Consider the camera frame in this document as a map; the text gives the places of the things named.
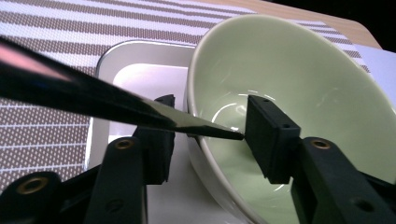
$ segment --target bowl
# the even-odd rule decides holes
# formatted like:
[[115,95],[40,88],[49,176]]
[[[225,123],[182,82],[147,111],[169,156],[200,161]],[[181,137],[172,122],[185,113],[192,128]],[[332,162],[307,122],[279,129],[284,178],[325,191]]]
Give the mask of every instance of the bowl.
[[[396,115],[372,78],[330,41],[265,15],[212,28],[189,67],[187,109],[240,132],[247,97],[260,95],[301,128],[333,141],[356,168],[393,183]],[[298,223],[290,185],[270,185],[245,141],[195,139],[191,162],[225,209],[251,223]]]

